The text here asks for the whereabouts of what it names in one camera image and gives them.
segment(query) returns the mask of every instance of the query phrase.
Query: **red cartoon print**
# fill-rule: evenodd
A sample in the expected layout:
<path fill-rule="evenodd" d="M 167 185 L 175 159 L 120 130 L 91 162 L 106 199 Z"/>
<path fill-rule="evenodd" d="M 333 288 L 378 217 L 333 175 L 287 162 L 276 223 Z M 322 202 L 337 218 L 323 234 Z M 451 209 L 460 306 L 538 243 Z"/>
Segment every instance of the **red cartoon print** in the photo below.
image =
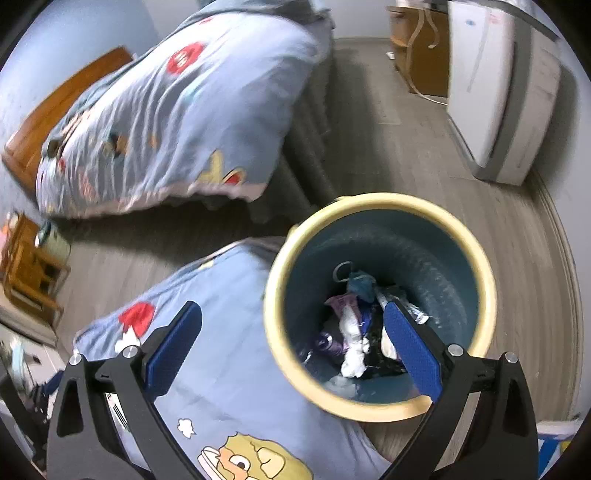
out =
<path fill-rule="evenodd" d="M 57 171 L 62 175 L 66 173 L 66 161 L 64 160 L 64 157 L 60 157 L 57 161 Z"/>
<path fill-rule="evenodd" d="M 169 73 L 180 75 L 189 67 L 189 65 L 195 63 L 204 48 L 205 45 L 199 42 L 191 43 L 185 48 L 181 48 L 181 50 L 170 57 L 168 65 L 166 65 L 166 69 Z"/>
<path fill-rule="evenodd" d="M 141 338 L 147 331 L 154 318 L 156 308 L 151 303 L 141 301 L 125 310 L 119 315 L 119 321 L 123 323 L 123 331 L 133 327 L 135 334 Z"/>
<path fill-rule="evenodd" d="M 223 178 L 222 183 L 228 185 L 240 185 L 246 178 L 246 172 L 241 168 L 235 168 L 228 175 Z"/>
<path fill-rule="evenodd" d="M 80 173 L 79 184 L 80 195 L 82 195 L 82 198 L 90 203 L 97 201 L 98 195 L 96 194 L 96 190 L 92 186 L 92 183 L 90 182 L 86 172 Z"/>

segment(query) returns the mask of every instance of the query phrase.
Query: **cable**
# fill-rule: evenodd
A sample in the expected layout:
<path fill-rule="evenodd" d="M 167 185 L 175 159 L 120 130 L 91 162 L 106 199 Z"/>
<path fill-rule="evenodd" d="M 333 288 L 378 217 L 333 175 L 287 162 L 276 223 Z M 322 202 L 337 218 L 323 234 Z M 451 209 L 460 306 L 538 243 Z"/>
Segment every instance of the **cable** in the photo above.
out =
<path fill-rule="evenodd" d="M 413 79 L 410 78 L 410 67 L 413 64 L 413 43 L 417 39 L 418 34 L 420 33 L 421 29 L 423 28 L 423 25 L 425 24 L 425 11 L 426 11 L 425 7 L 422 7 L 421 9 L 419 9 L 419 11 L 418 11 L 417 28 L 414 29 L 413 34 L 408 39 L 408 44 L 407 44 L 407 61 L 406 61 L 407 80 L 408 80 L 408 84 L 411 86 L 411 88 L 415 91 L 415 93 L 419 97 L 424 98 L 425 100 L 429 100 L 430 102 L 436 103 L 438 105 L 447 106 L 446 103 L 444 103 L 444 102 L 438 102 L 437 100 L 433 100 L 432 98 L 429 98 L 428 96 L 423 95 L 421 92 L 419 92 L 418 89 L 414 86 Z"/>
<path fill-rule="evenodd" d="M 435 26 L 435 22 L 433 22 L 433 17 L 431 16 L 431 9 L 426 8 L 425 14 L 427 16 L 427 22 L 429 23 L 429 25 L 431 25 L 431 28 L 433 29 L 433 34 L 435 35 L 435 40 L 433 40 L 433 43 L 431 43 L 431 45 L 429 45 L 427 48 L 435 48 L 439 45 L 439 30 Z"/>

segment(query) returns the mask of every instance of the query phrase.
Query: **metal screw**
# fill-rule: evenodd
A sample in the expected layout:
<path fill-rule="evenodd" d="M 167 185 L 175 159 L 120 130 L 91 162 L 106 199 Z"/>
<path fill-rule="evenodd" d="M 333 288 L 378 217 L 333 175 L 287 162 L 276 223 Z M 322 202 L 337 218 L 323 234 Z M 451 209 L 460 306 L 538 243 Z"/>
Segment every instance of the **metal screw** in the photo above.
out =
<path fill-rule="evenodd" d="M 451 356 L 462 356 L 464 354 L 464 349 L 455 343 L 447 347 L 447 351 Z"/>
<path fill-rule="evenodd" d="M 514 354 L 513 352 L 507 352 L 507 353 L 505 354 L 505 358 L 507 359 L 507 361 L 508 361 L 510 364 L 516 364 L 516 363 L 517 363 L 517 360 L 519 360 L 519 359 L 517 358 L 517 355 L 516 355 L 516 354 Z"/>
<path fill-rule="evenodd" d="M 82 362 L 82 355 L 79 353 L 75 353 L 70 357 L 70 365 L 78 365 Z"/>
<path fill-rule="evenodd" d="M 125 358 L 133 358 L 138 354 L 138 348 L 135 345 L 126 346 L 123 349 L 123 356 Z"/>

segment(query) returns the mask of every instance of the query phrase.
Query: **yellow cartoon character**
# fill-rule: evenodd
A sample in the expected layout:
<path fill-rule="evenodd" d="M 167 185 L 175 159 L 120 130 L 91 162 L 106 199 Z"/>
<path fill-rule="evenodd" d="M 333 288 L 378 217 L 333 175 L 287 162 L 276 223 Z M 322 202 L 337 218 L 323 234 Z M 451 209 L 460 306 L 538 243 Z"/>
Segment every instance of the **yellow cartoon character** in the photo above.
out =
<path fill-rule="evenodd" d="M 304 462 L 281 445 L 237 433 L 219 450 L 205 447 L 199 464 L 212 480 L 312 480 Z"/>
<path fill-rule="evenodd" d="M 223 175 L 223 154 L 221 150 L 216 150 L 209 157 L 209 170 L 205 170 L 199 175 L 197 181 L 206 184 L 228 184 L 241 185 L 246 180 L 246 172 L 242 168 L 234 168 Z"/>

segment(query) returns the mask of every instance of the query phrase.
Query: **wooden headboard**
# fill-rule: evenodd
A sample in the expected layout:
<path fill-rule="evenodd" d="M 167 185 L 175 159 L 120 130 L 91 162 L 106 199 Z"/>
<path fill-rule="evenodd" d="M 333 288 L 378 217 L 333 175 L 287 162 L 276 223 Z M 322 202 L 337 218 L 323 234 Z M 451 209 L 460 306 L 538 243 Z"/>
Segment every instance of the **wooden headboard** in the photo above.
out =
<path fill-rule="evenodd" d="M 41 147 L 51 129 L 90 85 L 131 60 L 127 50 L 117 47 L 84 67 L 43 100 L 4 145 L 2 161 L 29 197 L 35 198 Z"/>

